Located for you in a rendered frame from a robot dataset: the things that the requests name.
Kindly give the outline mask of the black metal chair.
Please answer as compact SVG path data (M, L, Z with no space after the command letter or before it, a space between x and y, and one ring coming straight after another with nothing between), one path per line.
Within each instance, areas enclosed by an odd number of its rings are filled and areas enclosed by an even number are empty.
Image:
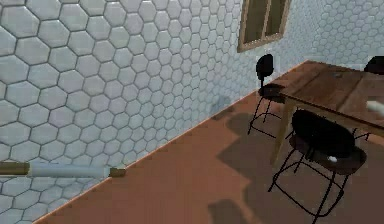
M265 83L265 79L271 76L274 72L273 62L274 62L273 55L265 54L261 56L256 63L256 75L258 80L260 81L260 89L257 91L257 93L260 96L260 99L256 106L253 118L249 122L249 128L248 128L247 134L250 134L252 130L256 130L271 138L274 138L274 135L267 133L264 130L261 130L254 126L254 122L260 117L263 118L263 122L266 122L268 116L272 116L280 119L280 116L270 112L270 106L272 102L280 103L280 104L285 103L285 98L280 94L280 92L284 89L284 86L276 83L268 83L268 84ZM258 113L263 100L268 101L267 109L262 113Z
M345 127L321 117L313 112L300 109L294 112L291 120L292 132L288 135L292 150L284 163L272 177L268 189L280 190L298 207L313 217L311 224L319 218L328 216L344 196L344 188L351 175L366 162L367 155L356 146L355 137ZM337 158L333 163L328 156ZM307 166L329 181L325 194L315 213L311 212L294 199L279 184L280 175L294 167L294 172L301 166Z
M384 75L384 56L372 57L366 64L364 71Z

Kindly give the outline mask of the wooden framed window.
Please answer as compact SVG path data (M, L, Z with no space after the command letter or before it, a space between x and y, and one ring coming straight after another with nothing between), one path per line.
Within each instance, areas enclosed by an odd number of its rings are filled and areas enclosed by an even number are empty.
M237 52L280 40L291 0L243 0Z

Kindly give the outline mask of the brown wooden table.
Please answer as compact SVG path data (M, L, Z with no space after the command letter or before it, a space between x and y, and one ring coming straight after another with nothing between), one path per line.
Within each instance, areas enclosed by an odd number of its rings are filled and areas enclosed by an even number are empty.
M271 165L278 158L295 108L384 137L384 115L366 107L369 98L384 103L384 76L311 60L295 66L287 75L297 79L281 92L285 104Z

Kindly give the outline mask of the white cylinder with brass ends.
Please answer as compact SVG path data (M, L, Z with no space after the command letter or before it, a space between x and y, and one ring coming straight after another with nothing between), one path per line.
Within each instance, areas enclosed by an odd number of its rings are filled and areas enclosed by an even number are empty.
M0 162L0 176L28 176L54 178L123 177L125 169L63 165L54 163Z

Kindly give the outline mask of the white object on table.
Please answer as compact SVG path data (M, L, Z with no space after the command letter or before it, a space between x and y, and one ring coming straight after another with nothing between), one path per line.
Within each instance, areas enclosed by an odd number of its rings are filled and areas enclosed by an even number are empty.
M381 116L384 116L384 104L383 103L380 103L378 101L367 101L366 107L369 110L374 111L374 112L380 114Z

